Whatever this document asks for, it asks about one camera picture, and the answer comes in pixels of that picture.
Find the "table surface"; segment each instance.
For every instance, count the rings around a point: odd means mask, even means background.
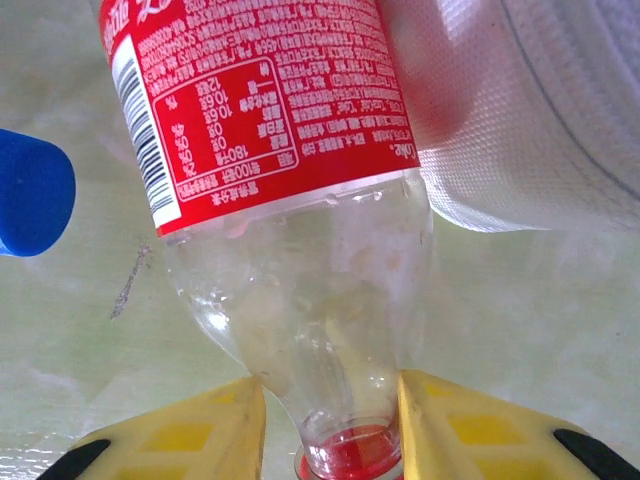
[[[245,374],[168,282],[96,32],[85,0],[0,0],[0,127],[59,145],[78,177],[61,241],[0,258],[3,479],[36,478],[89,431]],[[573,421],[640,465],[638,237],[440,219],[435,232],[413,365]],[[294,478],[294,428],[268,404],[263,477]]]

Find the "red bottle label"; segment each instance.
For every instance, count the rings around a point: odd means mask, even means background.
[[[158,235],[419,166],[377,0],[105,0]]]

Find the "inverted bottle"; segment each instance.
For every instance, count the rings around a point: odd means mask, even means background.
[[[301,477],[395,478],[431,216],[377,3],[105,0],[100,24],[178,293],[287,410]]]

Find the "white towel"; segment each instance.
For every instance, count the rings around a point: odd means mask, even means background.
[[[639,0],[386,0],[434,209],[640,231]]]

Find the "bottle neck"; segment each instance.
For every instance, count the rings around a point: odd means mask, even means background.
[[[344,425],[319,444],[305,442],[296,457],[300,480],[397,480],[402,478],[398,416]]]

